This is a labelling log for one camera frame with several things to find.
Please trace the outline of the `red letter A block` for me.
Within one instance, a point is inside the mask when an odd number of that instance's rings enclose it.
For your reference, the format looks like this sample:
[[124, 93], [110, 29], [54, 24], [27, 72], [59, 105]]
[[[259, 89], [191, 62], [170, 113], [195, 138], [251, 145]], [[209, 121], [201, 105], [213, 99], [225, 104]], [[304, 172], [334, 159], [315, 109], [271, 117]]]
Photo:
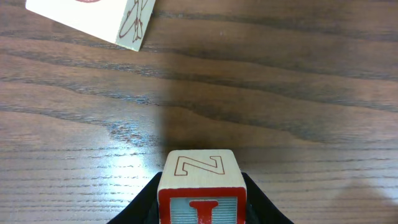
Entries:
[[27, 0], [25, 8], [112, 44], [138, 51], [155, 0]]

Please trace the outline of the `red letter I block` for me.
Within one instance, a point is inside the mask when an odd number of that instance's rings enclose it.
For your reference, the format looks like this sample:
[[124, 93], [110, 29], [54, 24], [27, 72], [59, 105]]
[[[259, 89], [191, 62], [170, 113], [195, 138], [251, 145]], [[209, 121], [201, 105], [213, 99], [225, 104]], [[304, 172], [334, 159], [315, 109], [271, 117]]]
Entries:
[[247, 187], [229, 149], [170, 152], [157, 201], [161, 224], [246, 222]]

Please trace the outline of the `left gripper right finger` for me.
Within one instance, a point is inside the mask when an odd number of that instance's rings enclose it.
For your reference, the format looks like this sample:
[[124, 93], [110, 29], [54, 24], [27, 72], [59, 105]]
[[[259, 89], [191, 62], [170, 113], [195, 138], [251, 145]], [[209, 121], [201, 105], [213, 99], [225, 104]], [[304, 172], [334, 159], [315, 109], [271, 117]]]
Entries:
[[246, 224], [294, 224], [247, 175], [242, 173], [247, 189]]

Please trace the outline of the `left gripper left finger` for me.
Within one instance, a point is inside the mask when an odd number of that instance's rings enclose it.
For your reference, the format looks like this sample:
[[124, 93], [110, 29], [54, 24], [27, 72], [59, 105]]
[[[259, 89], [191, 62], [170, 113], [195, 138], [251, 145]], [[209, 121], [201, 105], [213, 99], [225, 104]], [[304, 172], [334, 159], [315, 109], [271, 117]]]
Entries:
[[159, 224], [157, 188], [161, 176], [162, 172], [156, 173], [127, 207], [107, 224]]

